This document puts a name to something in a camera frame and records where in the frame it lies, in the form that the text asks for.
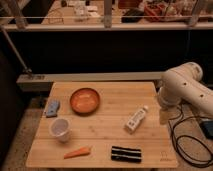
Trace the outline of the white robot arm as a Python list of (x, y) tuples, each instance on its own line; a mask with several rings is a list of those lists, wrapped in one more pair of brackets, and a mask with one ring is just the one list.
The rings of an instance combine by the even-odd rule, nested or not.
[(166, 109), (185, 100), (201, 111), (213, 115), (213, 90), (200, 83), (201, 66), (187, 62), (166, 70), (161, 77), (162, 86), (157, 95), (159, 105)]

